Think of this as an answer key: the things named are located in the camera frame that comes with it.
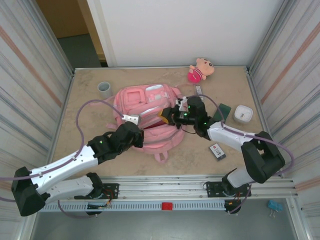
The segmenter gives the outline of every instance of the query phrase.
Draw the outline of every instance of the white wall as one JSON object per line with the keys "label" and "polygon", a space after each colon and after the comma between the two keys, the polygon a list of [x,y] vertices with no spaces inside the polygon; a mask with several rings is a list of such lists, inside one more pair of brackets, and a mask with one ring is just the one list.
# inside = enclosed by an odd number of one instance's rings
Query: white wall
{"label": "white wall", "polygon": [[248,65],[283,0],[87,0],[111,67]]}

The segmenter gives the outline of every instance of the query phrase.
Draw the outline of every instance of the gray cup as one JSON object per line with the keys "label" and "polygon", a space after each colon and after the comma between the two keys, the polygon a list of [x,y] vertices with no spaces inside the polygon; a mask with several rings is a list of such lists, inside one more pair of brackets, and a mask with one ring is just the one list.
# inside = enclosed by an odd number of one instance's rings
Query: gray cup
{"label": "gray cup", "polygon": [[103,81],[98,84],[98,91],[102,99],[107,99],[113,96],[110,83],[107,81]]}

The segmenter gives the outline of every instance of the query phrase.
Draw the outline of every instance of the backpack handle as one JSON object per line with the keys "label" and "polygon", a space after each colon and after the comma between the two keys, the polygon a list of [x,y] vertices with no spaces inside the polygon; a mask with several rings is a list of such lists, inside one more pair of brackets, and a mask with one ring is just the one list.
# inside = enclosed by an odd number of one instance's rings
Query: backpack handle
{"label": "backpack handle", "polygon": [[167,152],[167,151],[164,151],[164,152],[162,152],[162,153],[156,153],[156,154],[154,155],[154,158],[155,158],[155,160],[157,160],[159,163],[165,164],[165,163],[167,162],[167,160],[168,160],[168,152]]}

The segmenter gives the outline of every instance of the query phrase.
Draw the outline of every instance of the pink backpack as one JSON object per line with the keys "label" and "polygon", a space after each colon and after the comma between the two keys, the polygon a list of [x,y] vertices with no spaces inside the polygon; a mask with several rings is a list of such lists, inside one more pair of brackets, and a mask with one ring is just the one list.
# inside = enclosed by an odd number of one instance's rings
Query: pink backpack
{"label": "pink backpack", "polygon": [[[162,83],[126,87],[114,97],[113,105],[120,112],[139,115],[141,118],[139,127],[144,130],[143,148],[134,149],[154,154],[159,163],[167,161],[168,151],[177,146],[185,136],[181,128],[167,125],[158,117],[162,109],[176,105],[178,96],[182,96],[178,88]],[[116,112],[113,111],[113,115],[118,126],[124,123]]]}

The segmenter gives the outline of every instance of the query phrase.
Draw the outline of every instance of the corrugated wall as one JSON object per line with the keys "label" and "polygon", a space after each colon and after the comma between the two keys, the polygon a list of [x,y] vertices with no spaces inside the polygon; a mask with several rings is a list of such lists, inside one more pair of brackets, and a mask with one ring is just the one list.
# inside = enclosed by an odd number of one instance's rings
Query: corrugated wall
{"label": "corrugated wall", "polygon": [[252,71],[274,139],[296,157],[294,179],[314,239],[320,239],[320,1],[297,0]]}
{"label": "corrugated wall", "polygon": [[[47,163],[72,69],[34,1],[0,1],[0,176]],[[0,196],[12,199],[11,182]],[[11,240],[21,217],[0,201],[0,239]]]}

